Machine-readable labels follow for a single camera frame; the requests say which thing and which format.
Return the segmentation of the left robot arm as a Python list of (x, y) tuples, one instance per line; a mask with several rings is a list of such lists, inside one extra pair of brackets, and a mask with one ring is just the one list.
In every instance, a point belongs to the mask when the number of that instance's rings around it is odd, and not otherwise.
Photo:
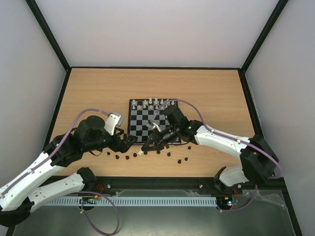
[(88, 167), (72, 175), (44, 185), (44, 182), (80, 160), (86, 152), (127, 152), (137, 137), (118, 128), (122, 118), (110, 114), (107, 120), (89, 116), (64, 135), (56, 136), (39, 157), (11, 182), (0, 189), (0, 224), (12, 227), (23, 222), (45, 203), (71, 193), (91, 191), (96, 177)]

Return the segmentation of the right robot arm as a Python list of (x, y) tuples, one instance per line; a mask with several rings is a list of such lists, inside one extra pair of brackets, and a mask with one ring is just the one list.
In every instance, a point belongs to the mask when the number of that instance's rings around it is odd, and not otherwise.
[(162, 130), (150, 121), (153, 131), (141, 147), (142, 152), (163, 150), (169, 147), (169, 142), (180, 138), (184, 142), (215, 148), (237, 158), (240, 165), (224, 166), (213, 178), (213, 187), (222, 193), (244, 182), (265, 185), (272, 178), (279, 160), (263, 137), (240, 137), (213, 129), (201, 121), (188, 120), (176, 106), (167, 107), (162, 114), (169, 126)]

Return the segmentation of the black aluminium frame rail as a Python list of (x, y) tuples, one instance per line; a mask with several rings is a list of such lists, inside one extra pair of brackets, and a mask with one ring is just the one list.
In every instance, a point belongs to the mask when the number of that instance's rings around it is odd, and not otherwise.
[(255, 189), (255, 184), (251, 182), (215, 187), (216, 182), (212, 177), (97, 177), (96, 183), (103, 187), (103, 193), (109, 195), (121, 190), (191, 190), (223, 196)]

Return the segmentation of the black white chessboard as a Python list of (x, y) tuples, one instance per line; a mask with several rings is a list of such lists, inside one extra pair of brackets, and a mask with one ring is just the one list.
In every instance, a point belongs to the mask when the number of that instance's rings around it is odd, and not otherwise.
[[(161, 130), (164, 130), (166, 127), (169, 126), (169, 122), (165, 118), (163, 111), (165, 108), (172, 105), (172, 101), (169, 104), (166, 104), (167, 99), (157, 98), (158, 104), (155, 104), (155, 98), (152, 98), (152, 104), (149, 104), (149, 98), (140, 98), (140, 99), (130, 99), (129, 100), (129, 110), (128, 110), (128, 125), (127, 125), (127, 133), (130, 135), (134, 135), (137, 137), (137, 142), (134, 143), (135, 145), (143, 145), (149, 136), (152, 133), (146, 124), (149, 121), (153, 121)], [(143, 109), (144, 100), (148, 101), (146, 105), (147, 108)]]

